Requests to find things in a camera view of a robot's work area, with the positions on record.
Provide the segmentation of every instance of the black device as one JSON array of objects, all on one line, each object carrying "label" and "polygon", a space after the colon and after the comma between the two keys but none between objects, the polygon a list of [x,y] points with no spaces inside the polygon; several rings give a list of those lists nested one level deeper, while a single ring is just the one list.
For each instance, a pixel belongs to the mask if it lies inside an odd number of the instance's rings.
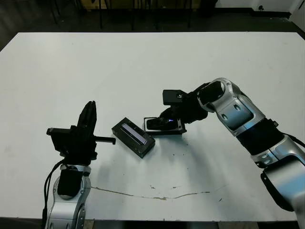
[{"label": "black device", "polygon": [[186,132],[181,119],[146,117],[144,118],[144,131],[149,135],[181,135]]},{"label": "black device", "polygon": [[128,118],[123,118],[112,128],[112,132],[140,158],[143,158],[155,144],[152,137]]}]

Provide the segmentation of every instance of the chair leg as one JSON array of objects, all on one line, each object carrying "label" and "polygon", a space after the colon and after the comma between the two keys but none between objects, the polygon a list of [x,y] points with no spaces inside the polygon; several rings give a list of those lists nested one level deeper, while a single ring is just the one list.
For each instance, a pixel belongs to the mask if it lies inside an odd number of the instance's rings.
[{"label": "chair leg", "polygon": [[56,10],[57,10],[57,13],[58,13],[58,15],[60,15],[61,12],[59,11],[59,7],[58,7],[58,4],[57,4],[57,1],[54,0],[54,2],[55,2],[55,7],[56,7]]},{"label": "chair leg", "polygon": [[132,31],[134,29],[134,8],[135,8],[134,4],[135,4],[135,0],[132,0]]},{"label": "chair leg", "polygon": [[159,29],[159,9],[158,9],[158,0],[156,0],[156,9],[155,9],[155,20],[156,20],[156,30]]},{"label": "chair leg", "polygon": [[105,5],[106,5],[106,9],[109,9],[109,8],[108,8],[108,2],[107,2],[107,0],[104,0],[104,2],[105,2]]},{"label": "chair leg", "polygon": [[100,13],[100,28],[102,29],[102,4],[101,4],[101,0],[99,0],[99,13]]},{"label": "chair leg", "polygon": [[50,10],[51,10],[51,13],[52,13],[52,17],[53,17],[53,19],[54,19],[54,22],[55,22],[55,24],[58,24],[58,23],[57,23],[57,19],[56,19],[55,14],[54,14],[54,10],[53,10],[53,7],[52,7],[52,1],[51,1],[51,0],[49,0],[49,6],[50,6]]},{"label": "chair leg", "polygon": [[192,0],[189,0],[190,1],[190,14],[189,14],[189,22],[187,23],[187,27],[190,28],[191,27],[191,15],[192,15]]}]

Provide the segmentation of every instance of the dark floor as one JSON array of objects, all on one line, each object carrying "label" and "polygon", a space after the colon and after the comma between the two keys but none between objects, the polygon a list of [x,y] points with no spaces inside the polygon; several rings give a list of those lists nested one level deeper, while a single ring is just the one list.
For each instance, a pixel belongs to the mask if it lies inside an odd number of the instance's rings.
[{"label": "dark floor", "polygon": [[47,0],[0,0],[0,50],[18,32],[172,32],[172,31],[285,31],[305,33],[287,18],[253,17],[250,13],[213,13],[202,17],[189,10],[102,10],[79,12],[72,0],[57,0],[57,24]]}]

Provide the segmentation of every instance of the rectangular black case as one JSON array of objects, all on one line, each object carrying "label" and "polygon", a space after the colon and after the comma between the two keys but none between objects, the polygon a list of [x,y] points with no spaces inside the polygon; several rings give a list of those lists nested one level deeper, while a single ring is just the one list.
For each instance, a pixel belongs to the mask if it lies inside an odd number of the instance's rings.
[{"label": "rectangular black case", "polygon": [[152,137],[128,118],[115,125],[112,132],[140,158],[143,158],[155,144]]}]

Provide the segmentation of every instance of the crack line on table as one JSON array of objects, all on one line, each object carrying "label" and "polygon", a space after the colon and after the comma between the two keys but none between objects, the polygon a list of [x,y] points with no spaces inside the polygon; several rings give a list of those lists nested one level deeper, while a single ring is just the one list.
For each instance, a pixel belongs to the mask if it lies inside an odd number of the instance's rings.
[{"label": "crack line on table", "polygon": [[116,191],[103,189],[103,188],[99,188],[99,187],[91,187],[91,188],[96,189],[96,190],[100,190],[100,191],[111,192],[111,193],[115,193],[115,194],[121,194],[121,195],[129,196],[129,197],[137,197],[137,198],[144,198],[144,199],[158,199],[158,200],[178,199],[178,198],[185,197],[185,196],[190,196],[190,195],[197,195],[197,194],[201,194],[201,193],[210,193],[210,192],[193,192],[193,193],[187,193],[187,194],[177,196],[177,197],[144,197],[144,196],[135,196],[135,195],[131,195],[131,194],[123,193],[123,192],[116,192]]}]

